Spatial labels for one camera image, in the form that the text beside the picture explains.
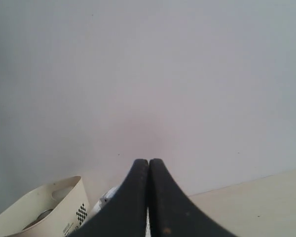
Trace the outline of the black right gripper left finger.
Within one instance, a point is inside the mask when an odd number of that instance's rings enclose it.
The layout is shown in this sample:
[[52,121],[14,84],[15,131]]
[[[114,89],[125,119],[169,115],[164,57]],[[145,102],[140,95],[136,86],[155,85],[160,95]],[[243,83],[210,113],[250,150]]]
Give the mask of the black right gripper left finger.
[[74,232],[75,237],[144,237],[148,161],[137,159],[112,199]]

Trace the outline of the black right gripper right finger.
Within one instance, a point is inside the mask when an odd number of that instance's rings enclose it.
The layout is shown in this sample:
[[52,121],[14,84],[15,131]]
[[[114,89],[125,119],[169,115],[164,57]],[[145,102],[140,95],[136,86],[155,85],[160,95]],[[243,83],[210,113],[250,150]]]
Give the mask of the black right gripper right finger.
[[149,161],[149,222],[152,237],[232,237],[181,190],[161,159]]

